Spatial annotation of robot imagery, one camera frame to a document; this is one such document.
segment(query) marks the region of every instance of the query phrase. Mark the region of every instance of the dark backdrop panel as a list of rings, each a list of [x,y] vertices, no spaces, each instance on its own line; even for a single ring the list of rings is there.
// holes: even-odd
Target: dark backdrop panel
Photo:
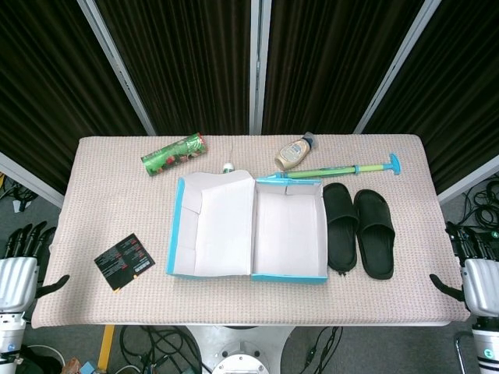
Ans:
[[[0,2],[0,151],[64,193],[78,141],[144,135],[76,2]]]
[[[160,135],[248,133],[250,0],[99,0]]]
[[[351,133],[423,1],[272,2],[263,133]]]
[[[443,1],[368,133],[414,133],[438,192],[499,154],[499,3]]]

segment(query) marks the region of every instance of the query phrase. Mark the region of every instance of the gray floor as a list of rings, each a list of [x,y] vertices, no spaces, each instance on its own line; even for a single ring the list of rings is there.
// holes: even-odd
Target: gray floor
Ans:
[[[461,219],[463,202],[460,196],[442,207],[447,220]],[[16,228],[40,221],[56,224],[58,214],[59,209],[42,198],[34,200],[33,205],[24,213],[13,213],[12,199],[0,200],[0,248],[3,250],[9,234]],[[346,327],[327,372],[458,373],[452,338],[457,331],[470,330],[471,324],[472,320],[451,323],[445,327]],[[50,345],[59,349],[66,359],[75,356],[82,362],[96,362],[103,330],[102,326],[63,326],[38,330],[28,327],[25,343]],[[318,331],[319,329],[311,327],[300,327],[293,331],[282,356],[282,373],[298,374],[302,370],[306,353],[313,345]],[[134,344],[139,350],[146,346],[141,339],[134,341]],[[472,341],[465,340],[463,350],[468,373],[478,373]],[[39,352],[48,355],[42,349]],[[116,372],[124,364],[116,333],[109,372]]]

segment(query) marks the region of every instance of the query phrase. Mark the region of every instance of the table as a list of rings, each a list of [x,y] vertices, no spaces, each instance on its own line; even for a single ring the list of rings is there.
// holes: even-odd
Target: table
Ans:
[[[296,168],[306,170],[389,162],[392,171],[329,178],[352,196],[378,191],[387,200],[396,231],[395,273],[367,276],[359,259],[345,277],[329,270],[322,285],[251,281],[249,277],[187,280],[167,276],[165,264],[179,176],[221,173],[231,161],[253,177],[276,171],[275,153],[299,136],[206,136],[208,152],[150,177],[140,160],[181,136],[90,137],[80,140],[51,244],[45,283],[62,275],[67,285],[38,301],[33,326],[69,324],[366,325],[445,324],[465,320],[462,303],[441,294],[428,275],[460,287],[458,263],[444,232],[423,145],[412,135],[321,135]],[[135,233],[156,265],[115,294],[94,259]]]

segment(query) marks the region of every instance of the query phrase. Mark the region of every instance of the black slipper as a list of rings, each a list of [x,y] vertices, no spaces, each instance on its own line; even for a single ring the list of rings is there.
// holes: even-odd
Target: black slipper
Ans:
[[[324,187],[322,196],[327,217],[327,264],[344,274],[357,263],[356,231],[359,218],[349,191],[341,183]]]
[[[395,231],[388,204],[379,193],[363,189],[356,194],[355,206],[360,219],[357,239],[364,270],[372,278],[390,279]]]

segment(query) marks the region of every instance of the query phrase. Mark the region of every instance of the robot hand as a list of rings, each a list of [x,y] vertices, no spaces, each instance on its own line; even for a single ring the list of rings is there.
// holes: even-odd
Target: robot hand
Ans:
[[[499,233],[476,233],[450,222],[447,233],[461,265],[462,290],[447,286],[435,274],[430,279],[477,317],[472,332],[480,372],[499,372]]]
[[[0,259],[0,374],[14,373],[22,361],[19,351],[26,323],[23,314],[35,298],[57,291],[68,281],[65,275],[55,284],[37,289],[38,258],[55,228],[43,234],[42,222],[31,230],[28,224],[10,235],[4,259]]]

